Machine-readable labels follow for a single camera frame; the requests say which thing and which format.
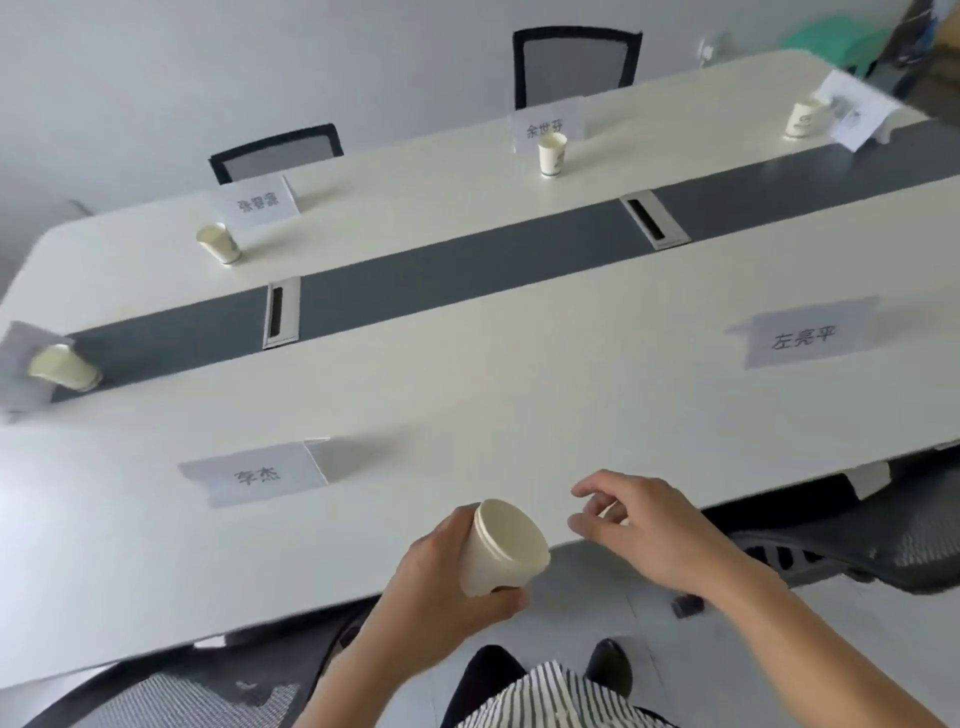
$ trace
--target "white tabletop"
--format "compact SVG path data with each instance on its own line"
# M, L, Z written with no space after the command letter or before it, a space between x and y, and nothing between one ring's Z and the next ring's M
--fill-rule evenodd
M238 236L253 255L235 269L193 242L202 194L74 223L37 245L0 323L87 328L823 144L780 133L827 72L782 52L604 94L556 180L505 121L293 170L307 212ZM557 545L569 486L599 467L704 506L956 439L958 195L926 184L0 430L0 688L376 593L459 503L504 497ZM870 352L745 373L723 333L872 294ZM319 491L210 510L176 468L316 436L362 455Z

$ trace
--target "office chair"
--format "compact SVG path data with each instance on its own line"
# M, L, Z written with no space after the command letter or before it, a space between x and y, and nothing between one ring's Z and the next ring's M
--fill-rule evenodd
M839 513L785 528L730 534L793 588L844 573L914 595L960 586L960 447L892 461L891 483ZM674 600L683 619L703 600Z
M101 672L26 728L289 728L375 598L178 647Z
M343 155L337 128L323 124L228 149L213 155L210 166L217 182L229 184Z
M582 26L516 31L516 108L631 85L642 40L643 33Z

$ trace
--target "black and white striped shirt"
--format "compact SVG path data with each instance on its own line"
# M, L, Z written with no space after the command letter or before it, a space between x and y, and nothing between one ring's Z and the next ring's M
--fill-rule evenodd
M559 663L535 667L458 728L676 728Z

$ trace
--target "fingers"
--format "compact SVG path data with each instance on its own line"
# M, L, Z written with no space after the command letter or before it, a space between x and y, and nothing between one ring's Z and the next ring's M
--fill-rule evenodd
M509 619L526 609L530 596L525 589L504 589L468 600L468 628L471 634Z
M588 475L570 490L576 497L602 493L616 500L623 500L635 488L635 480L629 475L614 471L597 471Z
M630 529L587 513L575 513L567 520L570 530L588 541L605 546L623 558L630 550Z
M623 523L627 520L628 516L627 506L618 501L611 506L610 510L607 511L602 518L604 521L611 523Z
M584 513L591 516L599 516L605 510L616 503L616 498L608 496L606 493L594 493L584 506Z
M457 506L434 530L432 535L444 542L444 558L447 561L455 562L460 558L460 552L473 528L473 513L478 506L479 503Z

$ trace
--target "white paper cup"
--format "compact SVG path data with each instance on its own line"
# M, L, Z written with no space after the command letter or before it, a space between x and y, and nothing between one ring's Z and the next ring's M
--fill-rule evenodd
M233 265L243 257L243 251L237 246L230 231L227 230L227 226L223 223L200 228L197 231L197 242L224 265Z
M93 389L103 378L99 369L87 364L66 344L54 344L34 356L27 373L77 392Z
M550 564L550 549L537 525L504 500L484 500L460 556L460 586L467 596L497 587L522 587Z
M564 166L566 136L557 132L546 133L537 144L540 147L540 173L545 177L556 177Z
M821 104L813 97L794 104L783 135L788 139L802 139L817 132L820 127L820 119L826 109L826 105Z

